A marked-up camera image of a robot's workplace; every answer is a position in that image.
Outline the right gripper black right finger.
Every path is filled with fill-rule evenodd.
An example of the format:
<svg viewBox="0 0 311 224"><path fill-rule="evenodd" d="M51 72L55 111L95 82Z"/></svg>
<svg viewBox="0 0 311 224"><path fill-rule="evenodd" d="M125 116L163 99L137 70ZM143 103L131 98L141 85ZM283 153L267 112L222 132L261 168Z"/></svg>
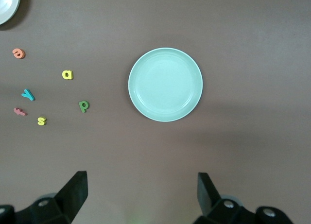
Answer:
<svg viewBox="0 0 311 224"><path fill-rule="evenodd" d="M291 224L291 219L275 207L258 207L248 211L231 198L222 198L210 176L198 173L197 199L202 211L195 224Z"/></svg>

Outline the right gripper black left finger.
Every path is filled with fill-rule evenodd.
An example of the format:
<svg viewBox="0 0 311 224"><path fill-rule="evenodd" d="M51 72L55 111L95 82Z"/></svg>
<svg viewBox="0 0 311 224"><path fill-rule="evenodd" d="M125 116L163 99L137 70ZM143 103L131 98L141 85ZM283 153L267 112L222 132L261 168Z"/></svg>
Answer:
<svg viewBox="0 0 311 224"><path fill-rule="evenodd" d="M87 172L78 171L53 197L45 196L27 208L15 211L0 206L2 224L70 224L87 199Z"/></svg>

